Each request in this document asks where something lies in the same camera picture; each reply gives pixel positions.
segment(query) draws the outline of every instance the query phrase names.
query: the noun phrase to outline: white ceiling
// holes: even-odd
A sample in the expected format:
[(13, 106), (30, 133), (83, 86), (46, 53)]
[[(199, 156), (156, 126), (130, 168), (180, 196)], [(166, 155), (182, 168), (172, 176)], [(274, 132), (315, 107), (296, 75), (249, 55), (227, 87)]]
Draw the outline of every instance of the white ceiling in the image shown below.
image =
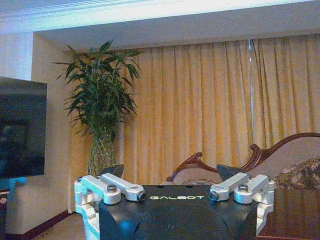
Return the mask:
[(36, 32), (62, 50), (87, 50), (113, 38), (123, 49), (320, 33), (319, 0), (231, 2), (0, 0), (0, 35)]

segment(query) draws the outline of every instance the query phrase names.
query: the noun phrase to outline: screw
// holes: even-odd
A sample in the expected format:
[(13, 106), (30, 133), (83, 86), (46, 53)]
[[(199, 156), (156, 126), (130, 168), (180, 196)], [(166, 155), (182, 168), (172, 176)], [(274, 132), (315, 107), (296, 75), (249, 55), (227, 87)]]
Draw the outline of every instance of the screw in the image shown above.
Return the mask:
[(114, 184), (109, 184), (108, 186), (106, 186), (106, 191), (108, 193), (115, 193), (117, 191), (117, 186)]
[(146, 200), (147, 195), (146, 195), (146, 193), (141, 192), (137, 197), (138, 197), (138, 200), (139, 200), (140, 202), (143, 202), (144, 200)]
[(209, 193), (209, 197), (213, 200), (213, 201), (217, 201), (219, 198), (219, 193), (217, 191), (212, 191)]
[(249, 187), (247, 184), (244, 183), (244, 184), (239, 184), (238, 189), (240, 192), (248, 192)]

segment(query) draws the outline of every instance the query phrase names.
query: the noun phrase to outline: television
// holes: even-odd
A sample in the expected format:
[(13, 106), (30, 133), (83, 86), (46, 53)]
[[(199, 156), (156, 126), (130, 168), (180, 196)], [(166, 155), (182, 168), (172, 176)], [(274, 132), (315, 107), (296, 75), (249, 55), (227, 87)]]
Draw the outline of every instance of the television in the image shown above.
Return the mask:
[(0, 77), (0, 179), (45, 174), (47, 84)]

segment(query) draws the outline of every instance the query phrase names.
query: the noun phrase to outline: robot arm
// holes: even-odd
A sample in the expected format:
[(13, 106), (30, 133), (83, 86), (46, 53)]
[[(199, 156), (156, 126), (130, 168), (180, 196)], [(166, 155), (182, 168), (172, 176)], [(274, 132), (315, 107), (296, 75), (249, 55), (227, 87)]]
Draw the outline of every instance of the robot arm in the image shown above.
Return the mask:
[(267, 222), (267, 215), (274, 210), (275, 182), (264, 175), (249, 178), (239, 172), (220, 184), (210, 188), (209, 197), (214, 201), (225, 201), (234, 191), (234, 200), (239, 204), (258, 202), (256, 234), (258, 235)]

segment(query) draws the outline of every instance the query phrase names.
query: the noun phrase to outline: galbot logo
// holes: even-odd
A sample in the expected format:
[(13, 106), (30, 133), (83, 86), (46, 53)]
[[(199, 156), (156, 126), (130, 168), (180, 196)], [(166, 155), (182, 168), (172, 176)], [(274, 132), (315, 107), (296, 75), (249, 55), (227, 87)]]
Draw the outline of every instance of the galbot logo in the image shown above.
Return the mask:
[(161, 200), (161, 199), (166, 199), (166, 200), (195, 200), (195, 199), (202, 199), (205, 196), (177, 196), (177, 197), (171, 197), (171, 196), (151, 196), (151, 200)]

